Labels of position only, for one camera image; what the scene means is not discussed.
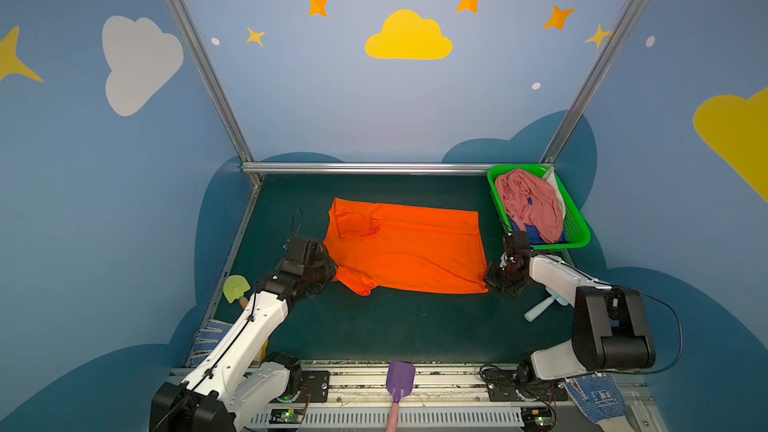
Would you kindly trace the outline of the orange t shirt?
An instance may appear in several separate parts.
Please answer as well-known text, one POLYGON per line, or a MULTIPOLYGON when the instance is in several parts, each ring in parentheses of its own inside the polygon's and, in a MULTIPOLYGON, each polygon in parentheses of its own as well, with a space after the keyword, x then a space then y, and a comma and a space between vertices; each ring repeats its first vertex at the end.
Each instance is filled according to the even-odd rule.
POLYGON ((324 244, 336 280, 360 296, 378 288, 484 294, 487 261, 475 211, 336 198, 324 244))

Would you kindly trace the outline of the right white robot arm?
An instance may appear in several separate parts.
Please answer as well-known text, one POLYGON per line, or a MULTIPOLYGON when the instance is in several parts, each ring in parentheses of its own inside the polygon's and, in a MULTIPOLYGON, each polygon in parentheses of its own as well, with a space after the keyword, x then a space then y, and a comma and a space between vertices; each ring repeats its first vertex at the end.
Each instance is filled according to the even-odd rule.
POLYGON ((573 310, 571 337, 530 353, 518 366, 518 381, 552 382, 592 372, 632 372, 656 362, 642 294, 589 276, 563 259, 520 254, 489 266, 491 290, 517 296, 530 281, 549 289, 573 310))

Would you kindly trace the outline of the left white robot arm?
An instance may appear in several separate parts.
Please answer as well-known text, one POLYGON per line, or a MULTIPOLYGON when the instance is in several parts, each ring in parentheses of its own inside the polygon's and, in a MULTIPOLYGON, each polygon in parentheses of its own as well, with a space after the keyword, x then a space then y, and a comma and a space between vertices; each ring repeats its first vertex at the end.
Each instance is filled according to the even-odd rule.
POLYGON ((246 375, 270 335, 302 299, 319 294, 335 278, 337 265, 323 242, 291 237, 273 271, 214 350, 178 384, 164 383, 152 398, 151 431, 241 431, 266 405, 294 396, 300 361, 272 353, 246 375))

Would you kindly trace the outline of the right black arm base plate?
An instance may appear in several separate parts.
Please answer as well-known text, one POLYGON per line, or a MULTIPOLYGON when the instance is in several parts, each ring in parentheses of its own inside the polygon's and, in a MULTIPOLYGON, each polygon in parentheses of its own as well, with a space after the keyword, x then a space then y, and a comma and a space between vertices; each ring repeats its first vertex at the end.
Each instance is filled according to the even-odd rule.
POLYGON ((568 395, 561 381, 544 380, 535 376, 530 365, 499 367, 483 364, 478 375, 484 382, 491 402, 567 401, 568 395))

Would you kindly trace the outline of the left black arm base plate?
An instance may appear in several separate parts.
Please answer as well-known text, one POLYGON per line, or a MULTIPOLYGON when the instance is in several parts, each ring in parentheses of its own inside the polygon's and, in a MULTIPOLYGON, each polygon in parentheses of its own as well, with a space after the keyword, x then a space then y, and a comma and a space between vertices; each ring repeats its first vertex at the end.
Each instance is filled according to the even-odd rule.
POLYGON ((295 403, 326 403, 330 392, 331 374, 327 370, 303 370, 295 403))

